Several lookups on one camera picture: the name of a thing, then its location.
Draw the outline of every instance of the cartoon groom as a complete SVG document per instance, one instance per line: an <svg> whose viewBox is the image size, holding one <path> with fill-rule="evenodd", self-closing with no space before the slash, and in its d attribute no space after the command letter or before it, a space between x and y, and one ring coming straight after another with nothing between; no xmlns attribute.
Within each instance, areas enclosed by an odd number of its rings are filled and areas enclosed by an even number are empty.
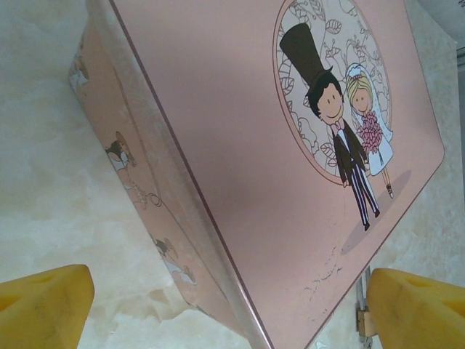
<svg viewBox="0 0 465 349"><path fill-rule="evenodd" d="M365 231L370 227L366 201L375 217L379 206L365 174L366 152L354 132L342 118L344 96L341 85L332 74L332 67L326 70L321 63L312 33L302 23L289 29L280 42L280 48L309 86L306 97L313 113L333 134L334 151L342 185L352 187Z"/></svg>

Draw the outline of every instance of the bride's shoes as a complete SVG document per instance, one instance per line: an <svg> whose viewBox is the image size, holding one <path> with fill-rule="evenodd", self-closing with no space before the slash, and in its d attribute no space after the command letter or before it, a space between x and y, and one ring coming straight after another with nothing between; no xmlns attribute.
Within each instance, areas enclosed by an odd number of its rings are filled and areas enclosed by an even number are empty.
<svg viewBox="0 0 465 349"><path fill-rule="evenodd" d="M390 184L386 185L387 192L391 198L394 198L394 193L392 192L392 186Z"/></svg>

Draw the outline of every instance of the black suit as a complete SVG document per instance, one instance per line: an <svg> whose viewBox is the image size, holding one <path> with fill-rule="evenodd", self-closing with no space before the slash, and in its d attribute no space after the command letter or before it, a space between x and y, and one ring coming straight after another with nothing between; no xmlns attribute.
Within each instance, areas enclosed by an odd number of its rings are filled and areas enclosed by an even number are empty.
<svg viewBox="0 0 465 349"><path fill-rule="evenodd" d="M364 225L367 225L368 210L366 208L366 200L368 200L373 212L377 212L379 208L365 174L364 161L367 159L366 152L345 120L343 134L345 141L339 132L337 135L333 133L334 151L336 153L339 175L343 183L348 182L352 187L362 222Z"/></svg>

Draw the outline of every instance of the groom's bow tie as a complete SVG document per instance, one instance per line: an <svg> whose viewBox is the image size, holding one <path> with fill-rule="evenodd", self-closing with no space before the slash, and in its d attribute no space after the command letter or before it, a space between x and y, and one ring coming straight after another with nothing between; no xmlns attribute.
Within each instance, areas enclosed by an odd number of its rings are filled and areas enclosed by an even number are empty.
<svg viewBox="0 0 465 349"><path fill-rule="evenodd" d="M333 130L334 134L337 135L337 132L340 129L344 129L344 120L336 121L334 124L331 125L331 129Z"/></svg>

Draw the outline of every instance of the box lid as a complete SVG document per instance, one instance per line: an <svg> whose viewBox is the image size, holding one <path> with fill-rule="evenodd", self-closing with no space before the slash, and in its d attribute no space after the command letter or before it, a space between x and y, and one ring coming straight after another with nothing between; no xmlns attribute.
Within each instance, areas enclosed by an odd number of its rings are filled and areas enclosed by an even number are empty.
<svg viewBox="0 0 465 349"><path fill-rule="evenodd" d="M442 160L403 1L111 1L270 346L305 347Z"/></svg>

